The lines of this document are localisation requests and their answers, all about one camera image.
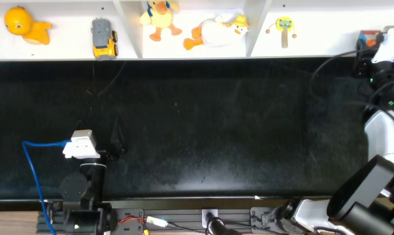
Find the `green toy face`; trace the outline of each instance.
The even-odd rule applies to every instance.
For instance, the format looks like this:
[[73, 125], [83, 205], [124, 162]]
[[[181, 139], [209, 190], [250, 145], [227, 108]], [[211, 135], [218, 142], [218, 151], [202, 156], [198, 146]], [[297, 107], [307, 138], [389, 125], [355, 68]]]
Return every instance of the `green toy face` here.
[[291, 20], [280, 20], [279, 25], [282, 29], [290, 29], [293, 22]]

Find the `toy construction vehicle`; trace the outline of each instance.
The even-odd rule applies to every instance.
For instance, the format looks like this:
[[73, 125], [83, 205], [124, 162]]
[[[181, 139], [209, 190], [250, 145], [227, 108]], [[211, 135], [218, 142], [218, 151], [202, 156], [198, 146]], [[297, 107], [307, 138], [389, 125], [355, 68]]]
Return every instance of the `toy construction vehicle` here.
[[99, 61], [115, 59], [118, 55], [117, 33], [111, 29], [111, 23], [105, 19], [92, 21], [93, 55]]

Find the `toy wheel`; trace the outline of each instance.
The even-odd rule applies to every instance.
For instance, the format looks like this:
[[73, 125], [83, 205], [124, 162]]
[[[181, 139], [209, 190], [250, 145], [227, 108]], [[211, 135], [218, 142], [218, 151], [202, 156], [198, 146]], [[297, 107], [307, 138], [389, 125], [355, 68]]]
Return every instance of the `toy wheel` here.
[[117, 32], [115, 32], [114, 30], [112, 31], [112, 40], [113, 40], [114, 42], [117, 42], [117, 41], [118, 41]]
[[118, 55], [118, 47], [117, 47], [117, 45], [114, 45], [114, 54], [116, 56]]

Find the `yellow plush duck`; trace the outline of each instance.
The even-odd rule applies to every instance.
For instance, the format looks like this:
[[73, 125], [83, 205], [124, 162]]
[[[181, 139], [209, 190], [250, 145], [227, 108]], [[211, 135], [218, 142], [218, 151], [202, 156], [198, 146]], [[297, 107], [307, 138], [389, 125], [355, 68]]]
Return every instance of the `yellow plush duck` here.
[[239, 14], [231, 23], [224, 23], [221, 16], [214, 20], [204, 21], [200, 27], [192, 29], [192, 38], [185, 39], [184, 47], [187, 50], [198, 45], [220, 47], [239, 41], [248, 32], [249, 24], [246, 17]]
[[140, 23], [146, 26], [152, 23], [156, 27], [156, 32], [150, 35], [150, 38], [156, 42], [161, 40], [162, 29], [169, 28], [172, 35], [176, 36], [182, 33], [182, 30], [175, 27], [172, 23], [173, 13], [172, 10], [179, 10], [178, 3], [173, 1], [148, 1], [148, 9], [140, 17]]
[[5, 14], [5, 26], [14, 35], [21, 35], [24, 40], [31, 44], [50, 43], [47, 29], [52, 24], [46, 22], [36, 22], [24, 7], [13, 7]]

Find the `black tabletop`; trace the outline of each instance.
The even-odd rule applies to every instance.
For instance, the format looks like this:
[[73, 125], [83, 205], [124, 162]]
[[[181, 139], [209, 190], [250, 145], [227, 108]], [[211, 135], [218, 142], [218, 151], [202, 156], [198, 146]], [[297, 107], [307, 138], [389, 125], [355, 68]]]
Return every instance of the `black tabletop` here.
[[[128, 152], [108, 162], [105, 200], [331, 195], [366, 163], [367, 138], [359, 107], [309, 95], [320, 61], [128, 61], [100, 97], [122, 62], [0, 63], [0, 200], [38, 198], [22, 140], [69, 139], [82, 120], [105, 143], [115, 118]], [[314, 90], [360, 99], [359, 83], [326, 76]], [[45, 198], [78, 170], [61, 151], [29, 148]]]

